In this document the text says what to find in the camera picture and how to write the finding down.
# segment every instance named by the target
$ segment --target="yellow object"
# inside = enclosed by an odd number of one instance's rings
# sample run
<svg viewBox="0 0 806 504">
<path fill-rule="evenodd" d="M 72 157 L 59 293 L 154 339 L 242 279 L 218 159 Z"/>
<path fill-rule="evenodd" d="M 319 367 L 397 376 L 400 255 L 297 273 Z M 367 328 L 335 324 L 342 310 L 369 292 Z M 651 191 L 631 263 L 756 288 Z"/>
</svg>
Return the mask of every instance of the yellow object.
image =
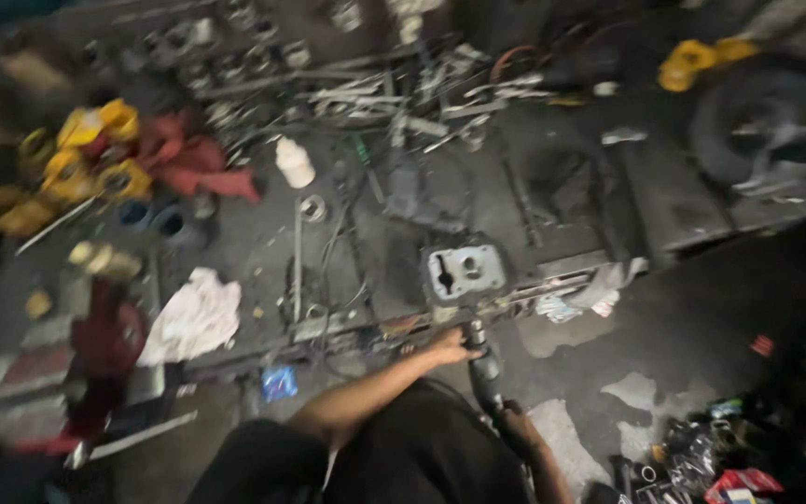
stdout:
<svg viewBox="0 0 806 504">
<path fill-rule="evenodd" d="M 561 105 L 562 107 L 582 107 L 587 101 L 576 96 L 556 96 L 546 100 L 546 105 Z"/>
<path fill-rule="evenodd" d="M 105 133 L 120 142 L 135 140 L 139 136 L 139 110 L 117 98 L 98 110 L 105 125 Z"/>
<path fill-rule="evenodd" d="M 109 243 L 81 241 L 73 247 L 67 260 L 86 273 L 112 280 L 129 281 L 141 271 L 140 259 L 117 250 Z"/>
<path fill-rule="evenodd" d="M 76 149 L 63 150 L 46 165 L 42 190 L 70 203 L 89 199 L 97 194 L 97 183 L 89 175 L 83 155 Z"/>
<path fill-rule="evenodd" d="M 151 177 L 139 163 L 128 159 L 98 175 L 98 191 L 112 199 L 151 199 Z"/>
<path fill-rule="evenodd" d="M 17 186 L 0 188 L 0 232 L 28 238 L 57 216 L 54 204 L 41 195 L 31 195 Z"/>
<path fill-rule="evenodd" d="M 36 289 L 29 294 L 27 304 L 24 306 L 30 320 L 39 320 L 39 317 L 49 313 L 52 309 L 52 297 L 42 289 Z"/>
<path fill-rule="evenodd" d="M 652 445 L 652 458 L 659 464 L 664 464 L 667 460 L 667 450 L 662 445 Z"/>
<path fill-rule="evenodd" d="M 42 179 L 46 165 L 55 155 L 55 140 L 44 127 L 28 134 L 17 147 L 17 166 L 21 176 L 29 181 Z"/>
<path fill-rule="evenodd" d="M 58 148 L 81 147 L 91 143 L 105 128 L 98 109 L 74 109 L 58 132 Z"/>
<path fill-rule="evenodd" d="M 668 91 L 686 91 L 695 84 L 702 70 L 738 61 L 757 52 L 757 46 L 749 40 L 736 37 L 717 40 L 713 46 L 699 40 L 683 40 L 661 64 L 658 83 Z"/>
<path fill-rule="evenodd" d="M 760 52 L 760 49 L 753 42 L 739 37 L 727 37 L 726 39 L 717 40 L 714 44 L 714 50 L 717 51 L 719 63 L 739 61 Z"/>
</svg>

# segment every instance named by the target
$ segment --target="red rag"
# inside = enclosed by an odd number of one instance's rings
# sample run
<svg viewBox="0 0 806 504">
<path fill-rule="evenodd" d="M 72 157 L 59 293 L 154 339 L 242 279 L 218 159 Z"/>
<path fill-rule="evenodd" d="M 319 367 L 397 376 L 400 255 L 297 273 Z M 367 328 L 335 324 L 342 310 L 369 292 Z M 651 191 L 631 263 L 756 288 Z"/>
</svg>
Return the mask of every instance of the red rag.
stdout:
<svg viewBox="0 0 806 504">
<path fill-rule="evenodd" d="M 219 144 L 203 135 L 185 138 L 186 125 L 183 112 L 143 121 L 137 158 L 140 166 L 181 195 L 194 195 L 200 188 L 259 202 L 253 167 L 226 171 L 226 157 Z"/>
</svg>

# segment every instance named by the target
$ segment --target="concrete floor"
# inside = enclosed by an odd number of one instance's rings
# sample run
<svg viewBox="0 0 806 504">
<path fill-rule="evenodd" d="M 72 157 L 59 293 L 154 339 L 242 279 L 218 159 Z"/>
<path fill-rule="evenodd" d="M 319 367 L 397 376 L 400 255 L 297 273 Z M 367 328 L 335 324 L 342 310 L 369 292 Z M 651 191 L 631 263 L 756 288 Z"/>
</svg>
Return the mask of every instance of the concrete floor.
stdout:
<svg viewBox="0 0 806 504">
<path fill-rule="evenodd" d="M 611 483 L 609 456 L 643 459 L 668 416 L 704 409 L 758 383 L 772 361 L 749 349 L 757 335 L 780 342 L 806 317 L 806 227 L 744 238 L 677 268 L 640 278 L 610 318 L 590 313 L 563 325 L 532 317 L 494 327 L 503 391 L 530 408 L 575 495 Z M 347 363 L 346 367 L 357 363 Z M 465 367 L 441 371 L 467 389 Z M 260 408 L 287 418 L 326 383 L 297 372 L 300 394 Z M 181 502 L 239 421 L 234 384 L 199 386 L 177 413 L 192 424 L 114 460 L 118 502 Z"/>
</svg>

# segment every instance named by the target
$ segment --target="white cloth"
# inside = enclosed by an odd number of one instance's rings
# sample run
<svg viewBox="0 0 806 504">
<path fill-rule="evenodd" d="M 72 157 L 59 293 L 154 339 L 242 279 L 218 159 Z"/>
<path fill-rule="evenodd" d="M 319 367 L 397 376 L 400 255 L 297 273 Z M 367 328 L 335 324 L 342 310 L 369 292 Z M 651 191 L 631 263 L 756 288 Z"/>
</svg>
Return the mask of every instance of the white cloth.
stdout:
<svg viewBox="0 0 806 504">
<path fill-rule="evenodd" d="M 151 326 L 139 365 L 185 361 L 230 344 L 240 302 L 237 281 L 224 285 L 216 271 L 196 268 Z"/>
</svg>

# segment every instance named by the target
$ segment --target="metal rod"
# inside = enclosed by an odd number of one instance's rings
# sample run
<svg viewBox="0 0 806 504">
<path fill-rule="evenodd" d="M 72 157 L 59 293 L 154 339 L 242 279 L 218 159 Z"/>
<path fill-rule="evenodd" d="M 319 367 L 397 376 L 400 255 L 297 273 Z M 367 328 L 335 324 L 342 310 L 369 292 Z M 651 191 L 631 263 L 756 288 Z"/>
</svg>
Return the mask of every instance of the metal rod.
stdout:
<svg viewBox="0 0 806 504">
<path fill-rule="evenodd" d="M 181 425 L 185 425 L 196 418 L 198 418 L 197 411 L 186 413 L 182 416 L 173 418 L 173 420 L 167 420 L 161 424 L 151 427 L 150 429 L 144 429 L 141 432 L 136 432 L 135 434 L 126 436 L 125 438 L 114 441 L 113 443 L 107 443 L 106 445 L 95 447 L 91 455 L 89 455 L 89 460 L 95 460 L 103 456 L 108 456 L 119 451 L 123 451 L 129 447 L 138 445 L 142 441 L 150 440 L 151 438 L 159 436 L 164 432 L 175 429 Z"/>
<path fill-rule="evenodd" d="M 294 321 L 295 324 L 300 322 L 300 309 L 301 309 L 301 282 L 304 278 L 304 265 L 301 262 L 301 256 L 304 253 L 303 233 L 304 233 L 304 216 L 300 212 L 301 199 L 297 197 L 294 204 L 295 222 L 294 222 Z"/>
<path fill-rule="evenodd" d="M 73 219 L 73 217 L 75 217 L 76 215 L 79 215 L 84 210 L 86 210 L 87 208 L 92 206 L 92 203 L 94 203 L 96 199 L 97 199 L 97 196 L 93 196 L 93 197 L 87 199 L 86 201 L 76 205 L 76 207 L 73 208 L 73 210 L 71 210 L 70 212 L 65 213 L 64 215 L 59 217 L 57 221 L 54 221 L 53 223 L 49 224 L 49 226 L 46 227 L 44 230 L 36 233 L 36 236 L 34 236 L 33 238 L 28 239 L 27 243 L 24 243 L 23 245 L 21 245 L 17 249 L 17 251 L 14 252 L 14 255 L 17 257 L 20 254 L 22 254 L 25 250 L 27 250 L 28 248 L 33 246 L 40 239 L 45 238 L 46 235 L 51 233 L 54 228 L 56 228 L 56 227 L 60 226 L 61 224 L 64 224 L 67 221 Z"/>
</svg>

